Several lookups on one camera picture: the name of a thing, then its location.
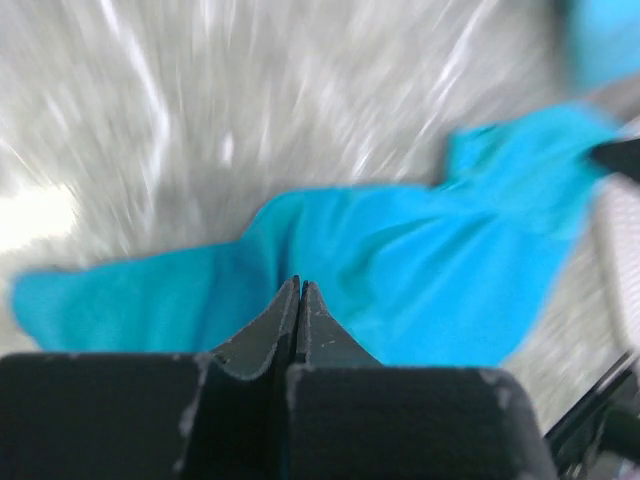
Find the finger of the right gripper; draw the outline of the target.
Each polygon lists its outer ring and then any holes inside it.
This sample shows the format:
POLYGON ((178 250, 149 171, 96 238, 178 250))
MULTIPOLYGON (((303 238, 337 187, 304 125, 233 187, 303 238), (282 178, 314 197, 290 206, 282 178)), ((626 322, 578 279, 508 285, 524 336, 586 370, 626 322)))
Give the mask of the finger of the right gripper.
POLYGON ((635 183, 640 182, 640 139, 605 142, 590 154, 594 162, 635 183))

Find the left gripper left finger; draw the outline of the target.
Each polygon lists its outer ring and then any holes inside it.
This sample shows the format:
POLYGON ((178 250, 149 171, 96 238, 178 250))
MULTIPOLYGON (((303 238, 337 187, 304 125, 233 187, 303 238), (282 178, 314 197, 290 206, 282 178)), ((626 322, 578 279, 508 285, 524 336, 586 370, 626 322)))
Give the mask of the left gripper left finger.
POLYGON ((1 362, 5 479, 271 479, 300 285, 201 353, 14 354, 1 362))

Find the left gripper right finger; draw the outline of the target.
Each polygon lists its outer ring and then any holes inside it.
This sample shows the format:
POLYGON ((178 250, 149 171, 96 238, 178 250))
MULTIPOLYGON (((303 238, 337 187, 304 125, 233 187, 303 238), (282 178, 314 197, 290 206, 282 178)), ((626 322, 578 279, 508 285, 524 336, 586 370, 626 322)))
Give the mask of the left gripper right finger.
POLYGON ((286 380, 293 479, 553 479, 531 401, 506 371, 385 367, 306 283, 286 380))

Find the teal t-shirt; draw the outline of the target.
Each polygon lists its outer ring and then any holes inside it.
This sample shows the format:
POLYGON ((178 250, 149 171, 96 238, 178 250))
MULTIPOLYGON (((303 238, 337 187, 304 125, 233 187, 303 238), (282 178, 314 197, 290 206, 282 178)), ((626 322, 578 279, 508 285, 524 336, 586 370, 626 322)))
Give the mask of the teal t-shirt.
POLYGON ((17 323, 45 350, 210 350, 291 277, 387 365, 495 366, 537 320, 581 237, 620 127, 578 104, 458 130, 434 187, 374 185, 273 198, 235 241, 11 288, 17 323))

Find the white plastic laundry basket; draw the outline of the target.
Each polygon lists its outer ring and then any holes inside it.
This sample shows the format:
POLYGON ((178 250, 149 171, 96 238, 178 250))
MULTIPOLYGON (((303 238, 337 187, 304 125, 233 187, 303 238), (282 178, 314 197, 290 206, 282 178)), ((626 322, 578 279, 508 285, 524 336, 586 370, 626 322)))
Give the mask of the white plastic laundry basket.
POLYGON ((602 182, 595 229, 622 344, 639 352, 639 186, 620 174, 602 182))

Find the folded light blue t-shirt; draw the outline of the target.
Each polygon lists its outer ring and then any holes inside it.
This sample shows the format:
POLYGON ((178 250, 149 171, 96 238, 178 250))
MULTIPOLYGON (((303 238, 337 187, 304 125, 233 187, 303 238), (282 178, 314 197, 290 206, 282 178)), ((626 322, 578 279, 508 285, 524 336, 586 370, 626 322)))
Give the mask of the folded light blue t-shirt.
POLYGON ((637 0, 568 1, 566 45, 571 81, 592 90, 639 72, 637 0))

